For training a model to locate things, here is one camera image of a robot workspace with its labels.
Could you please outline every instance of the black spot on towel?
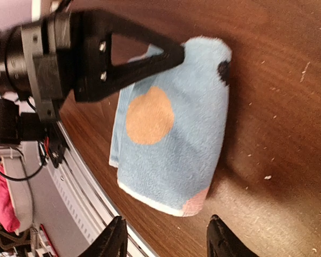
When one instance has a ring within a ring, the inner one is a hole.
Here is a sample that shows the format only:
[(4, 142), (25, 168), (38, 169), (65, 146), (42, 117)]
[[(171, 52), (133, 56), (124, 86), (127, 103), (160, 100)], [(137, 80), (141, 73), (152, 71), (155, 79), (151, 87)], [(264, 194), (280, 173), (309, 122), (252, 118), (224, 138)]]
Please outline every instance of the black spot on towel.
[(230, 62), (223, 61), (218, 65), (218, 74), (221, 80), (226, 83), (226, 86), (230, 85)]

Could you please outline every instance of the brown wooden surface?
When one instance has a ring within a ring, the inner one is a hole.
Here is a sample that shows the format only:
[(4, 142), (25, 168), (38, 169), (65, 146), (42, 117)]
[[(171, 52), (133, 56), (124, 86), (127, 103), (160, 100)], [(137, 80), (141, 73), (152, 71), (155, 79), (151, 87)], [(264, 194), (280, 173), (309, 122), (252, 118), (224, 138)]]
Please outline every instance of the brown wooden surface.
[[(117, 94), (95, 104), (71, 96), (63, 108), (84, 160), (154, 250), (206, 256), (206, 225), (218, 214), (260, 256), (321, 256), (321, 0), (76, 0), (74, 7), (106, 8), (178, 42), (220, 37), (233, 49), (223, 154), (195, 217), (160, 213), (118, 188), (108, 165)], [(115, 43), (118, 62), (145, 50)]]

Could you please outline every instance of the gray floor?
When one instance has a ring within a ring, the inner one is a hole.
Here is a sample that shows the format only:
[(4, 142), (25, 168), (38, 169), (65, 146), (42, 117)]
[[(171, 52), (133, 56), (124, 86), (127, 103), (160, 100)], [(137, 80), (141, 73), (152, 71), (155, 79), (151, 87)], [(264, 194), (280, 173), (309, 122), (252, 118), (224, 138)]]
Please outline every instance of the gray floor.
[[(31, 156), (27, 173), (32, 174), (39, 167), (36, 147), (27, 148), (25, 156)], [(89, 245), (64, 205), (47, 169), (43, 169), (30, 180), (34, 201), (35, 222), (44, 225), (60, 257), (80, 255)]]

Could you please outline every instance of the red cloth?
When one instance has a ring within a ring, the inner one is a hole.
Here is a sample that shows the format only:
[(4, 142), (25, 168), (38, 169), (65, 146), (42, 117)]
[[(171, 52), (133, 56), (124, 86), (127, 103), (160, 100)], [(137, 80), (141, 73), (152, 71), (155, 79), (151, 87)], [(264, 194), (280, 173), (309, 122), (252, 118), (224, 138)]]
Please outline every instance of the red cloth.
[[(0, 171), (4, 173), (2, 164), (0, 164)], [(20, 222), (14, 213), (6, 179), (2, 176), (0, 176), (0, 223), (7, 232), (15, 232), (20, 227)]]

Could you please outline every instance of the bolt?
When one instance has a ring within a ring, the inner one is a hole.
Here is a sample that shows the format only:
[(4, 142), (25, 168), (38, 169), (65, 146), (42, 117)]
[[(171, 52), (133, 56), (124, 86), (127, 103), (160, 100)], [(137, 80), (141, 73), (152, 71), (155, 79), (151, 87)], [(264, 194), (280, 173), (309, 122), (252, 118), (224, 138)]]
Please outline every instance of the bolt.
[(101, 73), (100, 79), (101, 79), (102, 81), (106, 81), (106, 79), (107, 79), (107, 72)]
[(106, 51), (106, 42), (105, 41), (101, 42), (98, 49), (100, 52), (105, 52)]

